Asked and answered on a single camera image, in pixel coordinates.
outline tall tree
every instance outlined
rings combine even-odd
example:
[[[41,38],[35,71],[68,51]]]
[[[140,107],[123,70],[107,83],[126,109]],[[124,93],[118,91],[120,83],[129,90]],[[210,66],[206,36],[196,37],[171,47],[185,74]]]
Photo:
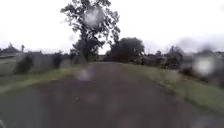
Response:
[[[61,9],[73,31],[80,33],[78,44],[73,46],[79,47],[85,57],[92,51],[98,51],[105,43],[117,43],[119,40],[119,15],[109,9],[110,5],[108,0],[72,0]]]
[[[171,69],[176,69],[180,67],[184,60],[184,52],[180,47],[172,46],[166,54],[166,57],[166,66]]]
[[[22,52],[24,51],[24,48],[25,48],[25,46],[24,45],[21,45],[21,51]]]
[[[155,55],[156,56],[161,56],[162,55],[162,52],[160,50],[158,50]]]

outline sky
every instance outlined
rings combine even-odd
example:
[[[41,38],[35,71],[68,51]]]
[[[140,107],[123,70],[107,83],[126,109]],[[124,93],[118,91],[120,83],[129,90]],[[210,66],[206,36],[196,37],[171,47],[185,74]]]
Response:
[[[70,0],[0,1],[0,47],[68,52],[78,39],[60,9]],[[192,38],[188,49],[210,43],[224,50],[224,0],[111,0],[118,11],[120,37],[137,37],[147,52],[166,50]]]

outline grass verge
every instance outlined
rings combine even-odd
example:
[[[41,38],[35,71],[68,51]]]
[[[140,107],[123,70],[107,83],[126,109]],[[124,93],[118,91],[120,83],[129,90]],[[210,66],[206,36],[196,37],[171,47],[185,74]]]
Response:
[[[124,64],[124,67],[172,90],[181,98],[224,114],[224,90],[192,80],[177,71],[140,65]]]
[[[1,81],[0,79],[0,94],[6,93],[8,91],[27,87],[30,85],[49,82],[52,80],[57,80],[63,78],[72,73],[78,72],[79,66],[55,69],[43,73],[29,73],[26,75],[16,75],[12,77],[7,77]]]

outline foliage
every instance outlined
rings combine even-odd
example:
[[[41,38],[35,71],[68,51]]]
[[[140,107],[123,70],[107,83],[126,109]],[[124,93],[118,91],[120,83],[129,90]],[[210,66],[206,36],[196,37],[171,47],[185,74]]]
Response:
[[[33,66],[33,58],[30,54],[26,54],[25,57],[17,63],[15,73],[27,73]]]
[[[0,54],[1,55],[8,55],[8,54],[13,54],[13,53],[18,53],[19,50],[14,48],[13,45],[10,43],[7,48],[1,49]]]
[[[24,48],[25,48],[25,46],[24,45],[21,45],[21,51],[22,52],[24,51]]]
[[[212,49],[210,46],[204,46],[201,51],[197,53],[197,56],[210,56],[213,54]]]
[[[156,52],[156,56],[162,56],[162,52],[161,52],[160,50],[158,50],[158,51]]]
[[[183,75],[186,75],[186,76],[191,76],[191,77],[194,77],[195,76],[192,67],[180,68],[179,69],[179,73],[181,73]]]
[[[69,59],[70,58],[68,53],[63,54],[62,56],[63,56],[63,59]]]
[[[73,45],[76,53],[88,59],[105,43],[119,40],[119,15],[109,9],[110,4],[108,0],[72,0],[61,9],[73,31],[80,32],[80,40]]]
[[[169,69],[180,68],[184,59],[182,49],[177,46],[172,46],[165,56],[166,56],[166,62],[164,63],[163,66]]]
[[[137,38],[123,38],[107,53],[109,61],[129,62],[142,56],[144,46]]]
[[[53,66],[54,66],[54,68],[59,68],[60,67],[60,64],[61,64],[61,62],[63,60],[61,52],[54,53],[52,55],[52,60],[53,60]]]
[[[52,80],[58,80],[65,76],[76,74],[80,71],[81,67],[73,66],[69,68],[55,69],[41,73],[29,73],[22,75],[7,76],[4,79],[0,79],[0,94],[13,91],[19,88],[25,88],[28,86],[36,85],[39,83],[47,83]]]
[[[77,54],[74,52],[74,49],[70,49],[69,59],[73,61],[76,56]]]

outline road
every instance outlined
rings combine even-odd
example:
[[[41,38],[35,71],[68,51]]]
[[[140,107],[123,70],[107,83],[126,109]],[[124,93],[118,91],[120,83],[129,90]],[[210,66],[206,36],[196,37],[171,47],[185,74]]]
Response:
[[[221,128],[224,119],[116,63],[0,96],[7,128]]]

